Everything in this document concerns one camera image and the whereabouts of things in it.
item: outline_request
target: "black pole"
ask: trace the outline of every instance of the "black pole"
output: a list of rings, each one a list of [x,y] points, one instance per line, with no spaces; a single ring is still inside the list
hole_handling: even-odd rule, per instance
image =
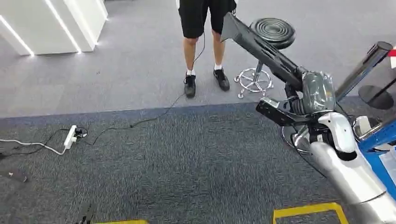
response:
[[[344,98],[378,63],[380,63],[392,49],[393,46],[387,42],[380,41],[373,45],[364,59],[336,90],[335,96],[337,101],[342,100],[342,98]]]

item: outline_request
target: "white display stand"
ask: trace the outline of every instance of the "white display stand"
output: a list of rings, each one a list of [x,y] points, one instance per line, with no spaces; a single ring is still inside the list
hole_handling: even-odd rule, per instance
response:
[[[0,1],[0,35],[20,55],[93,51],[106,20],[102,0]]]

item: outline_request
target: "black stool seat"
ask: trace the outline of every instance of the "black stool seat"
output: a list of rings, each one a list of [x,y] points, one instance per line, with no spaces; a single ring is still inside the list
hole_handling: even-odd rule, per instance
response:
[[[280,19],[258,19],[250,25],[250,28],[279,50],[287,48],[295,40],[295,29]]]

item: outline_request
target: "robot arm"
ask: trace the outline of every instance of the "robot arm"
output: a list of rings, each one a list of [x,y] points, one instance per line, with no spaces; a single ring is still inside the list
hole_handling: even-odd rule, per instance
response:
[[[222,40],[228,38],[285,82],[287,100],[263,97],[256,110],[280,126],[308,127],[313,159],[361,223],[396,224],[395,200],[361,154],[346,117],[334,112],[331,77],[298,67],[230,13],[224,17]],[[303,92],[302,99],[297,91]]]

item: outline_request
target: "white power cable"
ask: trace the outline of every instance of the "white power cable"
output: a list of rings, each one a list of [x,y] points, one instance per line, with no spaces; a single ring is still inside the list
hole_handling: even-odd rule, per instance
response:
[[[65,148],[65,149],[63,150],[63,152],[60,153],[60,152],[58,152],[57,150],[54,150],[53,148],[51,148],[51,147],[49,147],[49,146],[46,146],[45,144],[42,144],[42,143],[40,143],[40,142],[37,142],[37,143],[24,143],[24,142],[20,142],[20,141],[18,141],[18,140],[5,140],[5,139],[0,139],[0,142],[16,142],[16,143],[18,143],[18,144],[20,144],[20,145],[23,145],[23,146],[39,145],[39,146],[43,146],[43,147],[45,147],[45,148],[51,150],[52,152],[54,152],[54,153],[56,153],[56,154],[58,154],[58,155],[63,155],[63,154],[65,153],[65,151],[66,151],[66,148]]]

